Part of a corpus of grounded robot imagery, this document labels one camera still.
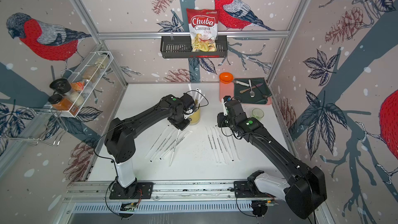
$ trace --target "orange cup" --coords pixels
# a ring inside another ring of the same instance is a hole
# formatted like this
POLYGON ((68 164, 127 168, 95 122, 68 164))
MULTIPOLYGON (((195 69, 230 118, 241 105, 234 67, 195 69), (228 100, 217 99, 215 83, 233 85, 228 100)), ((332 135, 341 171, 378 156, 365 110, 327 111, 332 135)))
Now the orange cup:
POLYGON ((228 84, 234 79, 234 76, 228 72, 222 72, 219 77, 220 81, 224 84, 228 84))

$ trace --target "white table surface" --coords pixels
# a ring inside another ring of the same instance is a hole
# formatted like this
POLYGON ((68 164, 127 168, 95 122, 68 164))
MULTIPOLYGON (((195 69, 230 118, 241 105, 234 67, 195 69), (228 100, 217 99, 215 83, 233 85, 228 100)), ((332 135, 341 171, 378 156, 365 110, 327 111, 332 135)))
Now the white table surface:
MULTIPOLYGON (((163 119, 149 127, 135 139, 136 152, 132 160, 137 179, 139 181, 245 179, 259 169, 280 175, 280 172, 270 160, 244 139, 235 139, 241 161, 236 159, 235 153, 235 161, 233 162, 225 154, 227 164, 216 164, 205 127, 217 125, 217 114, 222 111, 219 100, 219 84, 192 83, 192 89, 196 89, 197 87, 205 94, 209 105, 201 108, 199 123, 186 128, 192 130, 193 133, 177 146, 171 167, 169 167, 170 154, 165 160, 157 159, 153 162, 150 162, 148 158, 144 158, 163 129, 169 124, 167 119, 163 119)), ((188 90, 188 84, 186 83, 130 84, 122 99, 116 117, 121 120, 130 118, 156 105, 163 96, 172 94, 175 97, 181 97, 188 90)), ((203 99, 201 105, 205 105, 205 99, 203 99)), ((251 116, 253 108, 262 109, 264 117, 261 119, 261 123, 283 147, 287 148, 271 105, 254 106, 242 104, 242 107, 248 117, 251 116)), ((105 145, 103 145, 99 155, 109 157, 105 145)), ((88 181, 112 181, 115 179, 115 176, 115 168, 110 160, 97 158, 88 181)))

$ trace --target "black wire basket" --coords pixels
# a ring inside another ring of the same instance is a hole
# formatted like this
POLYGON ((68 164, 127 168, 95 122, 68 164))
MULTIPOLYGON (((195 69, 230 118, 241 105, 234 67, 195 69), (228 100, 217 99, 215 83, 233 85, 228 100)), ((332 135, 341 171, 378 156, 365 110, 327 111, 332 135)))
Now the black wire basket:
POLYGON ((217 51, 192 52, 191 37, 190 36, 175 36, 162 37, 160 43, 160 52, 163 58, 224 58, 227 55, 226 36, 217 36, 216 40, 217 51))

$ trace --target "red bird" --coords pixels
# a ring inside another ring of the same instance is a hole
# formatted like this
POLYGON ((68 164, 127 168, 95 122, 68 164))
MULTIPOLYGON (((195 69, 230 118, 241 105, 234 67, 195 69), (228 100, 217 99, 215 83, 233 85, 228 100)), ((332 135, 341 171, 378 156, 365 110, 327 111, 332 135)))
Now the red bird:
MULTIPOLYGON (((367 135, 380 139, 386 144, 390 152, 398 159, 398 90, 388 96, 381 104, 379 118, 380 135, 368 133, 365 130, 365 125, 361 122, 357 122, 362 126, 363 131, 365 132, 365 137, 361 141, 364 142, 367 135)), ((391 184, 391 177, 393 174, 398 172, 398 168, 392 172, 387 172, 382 165, 376 164, 376 166, 380 167, 387 174, 388 181, 385 181, 385 183, 391 184)))
POLYGON ((61 25, 41 22, 20 12, 9 17, 6 25, 12 38, 19 37, 38 56, 51 61, 65 61, 65 70, 67 59, 78 53, 79 43, 91 37, 61 25))
POLYGON ((218 10, 218 20, 229 28, 242 30, 247 26, 260 26, 273 30, 254 15, 250 6, 241 0, 214 0, 214 8, 218 10))

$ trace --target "yellow cup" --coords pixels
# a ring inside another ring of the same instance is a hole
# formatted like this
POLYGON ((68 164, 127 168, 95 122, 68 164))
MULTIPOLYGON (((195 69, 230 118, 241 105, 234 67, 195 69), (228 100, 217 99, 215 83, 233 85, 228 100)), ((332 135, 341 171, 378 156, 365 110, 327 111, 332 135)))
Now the yellow cup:
POLYGON ((199 122, 199 120, 200 120, 200 107, 198 107, 198 110, 196 112, 194 112, 190 116, 190 118, 191 118, 191 122, 189 124, 192 125, 192 126, 199 122))

